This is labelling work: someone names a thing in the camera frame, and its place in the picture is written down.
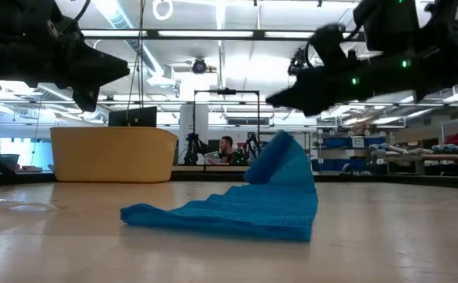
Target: wooden floor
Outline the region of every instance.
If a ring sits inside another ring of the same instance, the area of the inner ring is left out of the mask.
[[[133,228],[119,209],[176,208],[224,182],[0,188],[0,283],[458,282],[458,189],[319,183],[309,244]]]

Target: blue towel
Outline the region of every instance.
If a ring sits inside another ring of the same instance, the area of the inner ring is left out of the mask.
[[[284,131],[247,170],[250,185],[164,211],[149,204],[120,210],[132,226],[186,228],[207,233],[310,241],[317,194],[303,148]]]

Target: man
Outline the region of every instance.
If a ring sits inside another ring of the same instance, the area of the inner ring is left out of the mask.
[[[234,141],[230,136],[220,138],[220,157],[223,164],[229,164],[234,157],[234,149],[232,148]]]

